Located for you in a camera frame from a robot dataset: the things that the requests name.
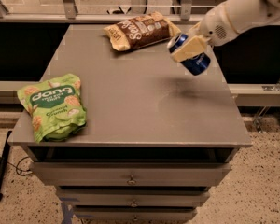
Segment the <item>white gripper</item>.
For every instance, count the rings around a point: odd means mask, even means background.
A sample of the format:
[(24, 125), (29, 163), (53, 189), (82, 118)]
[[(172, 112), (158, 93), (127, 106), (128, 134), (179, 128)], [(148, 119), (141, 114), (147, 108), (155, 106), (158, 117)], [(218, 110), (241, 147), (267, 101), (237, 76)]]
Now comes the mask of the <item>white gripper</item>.
[(201, 22), (187, 31), (187, 35), (191, 38), (187, 38), (171, 54), (175, 62), (181, 63), (205, 52), (208, 43), (212, 46), (222, 46), (234, 40), (239, 34), (231, 24), (225, 5), (220, 4), (209, 10)]

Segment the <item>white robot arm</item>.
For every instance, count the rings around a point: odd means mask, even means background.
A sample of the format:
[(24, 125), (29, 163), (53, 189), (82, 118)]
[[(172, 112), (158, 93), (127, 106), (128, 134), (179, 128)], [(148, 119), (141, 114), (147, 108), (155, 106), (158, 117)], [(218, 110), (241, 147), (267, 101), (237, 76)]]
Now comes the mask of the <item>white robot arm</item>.
[(222, 46), (252, 28), (277, 21), (280, 0), (226, 0), (186, 32), (188, 38), (171, 57), (175, 62), (183, 62), (204, 53), (208, 45)]

